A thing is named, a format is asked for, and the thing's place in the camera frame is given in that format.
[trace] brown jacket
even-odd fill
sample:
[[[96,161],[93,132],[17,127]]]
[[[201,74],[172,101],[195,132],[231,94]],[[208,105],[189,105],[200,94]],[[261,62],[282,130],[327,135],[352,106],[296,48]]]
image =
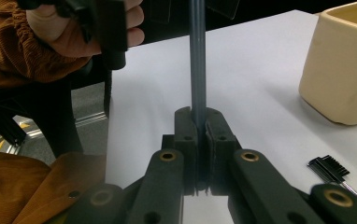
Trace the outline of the brown jacket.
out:
[[[82,67],[89,58],[63,57],[42,44],[17,0],[0,0],[0,89],[52,82]]]
[[[48,166],[0,152],[0,224],[48,221],[103,181],[105,169],[105,156],[66,153]]]

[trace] person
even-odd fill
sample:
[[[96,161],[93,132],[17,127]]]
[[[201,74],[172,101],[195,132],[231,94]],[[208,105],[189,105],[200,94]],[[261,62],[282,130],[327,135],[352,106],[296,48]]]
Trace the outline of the person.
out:
[[[130,47],[144,39],[136,28],[144,20],[140,3],[124,2]],[[25,11],[16,0],[0,0],[0,89],[63,78],[100,52],[98,43],[85,43],[78,24],[59,17],[55,6]],[[0,153],[0,224],[59,223],[66,209],[104,180],[105,169],[105,156],[69,152],[48,166]]]
[[[124,1],[129,47],[144,40],[136,28],[144,20],[140,3]],[[86,43],[80,26],[55,6],[25,11],[16,0],[0,0],[0,89],[61,79],[100,52],[95,38]]]

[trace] cream ceramic mug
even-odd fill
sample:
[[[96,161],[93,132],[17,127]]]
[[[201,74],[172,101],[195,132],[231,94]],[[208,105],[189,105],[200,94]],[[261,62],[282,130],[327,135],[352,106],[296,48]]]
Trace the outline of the cream ceramic mug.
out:
[[[320,14],[299,92],[329,120],[357,124],[357,2]]]

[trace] white table surface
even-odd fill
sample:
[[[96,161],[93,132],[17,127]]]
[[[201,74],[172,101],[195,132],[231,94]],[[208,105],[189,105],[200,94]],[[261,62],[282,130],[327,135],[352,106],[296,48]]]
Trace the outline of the white table surface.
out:
[[[298,93],[317,19],[291,11],[207,32],[207,106],[294,187],[320,184],[307,163],[331,155],[357,190],[357,126],[330,122]],[[123,188],[145,174],[162,135],[174,133],[174,112],[191,105],[189,37],[131,48],[126,61],[113,73],[107,152],[107,182]],[[225,197],[184,204],[184,223],[232,223]]]

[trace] fingers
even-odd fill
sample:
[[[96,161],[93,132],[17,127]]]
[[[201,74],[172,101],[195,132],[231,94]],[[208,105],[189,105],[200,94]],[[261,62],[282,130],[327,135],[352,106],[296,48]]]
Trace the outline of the fingers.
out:
[[[138,28],[128,30],[128,47],[141,44],[144,41],[144,32]]]
[[[143,9],[140,6],[132,7],[126,11],[126,28],[130,29],[144,21]]]

